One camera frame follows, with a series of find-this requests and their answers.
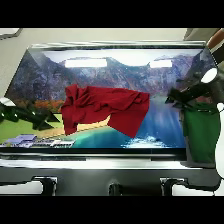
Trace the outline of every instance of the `display screen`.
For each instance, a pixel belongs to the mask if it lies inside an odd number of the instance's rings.
[[[72,84],[148,92],[149,110],[135,138],[106,123],[60,137],[74,140],[73,148],[185,148],[179,110],[165,104],[167,93],[215,64],[207,49],[177,48],[29,49],[5,96],[19,107],[47,108],[60,116],[65,87]]]

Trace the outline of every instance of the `red cloth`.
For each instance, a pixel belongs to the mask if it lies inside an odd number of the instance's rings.
[[[111,115],[108,125],[134,138],[149,109],[149,93],[77,85],[66,87],[65,92],[61,113],[66,135],[76,132],[78,123],[91,124]]]

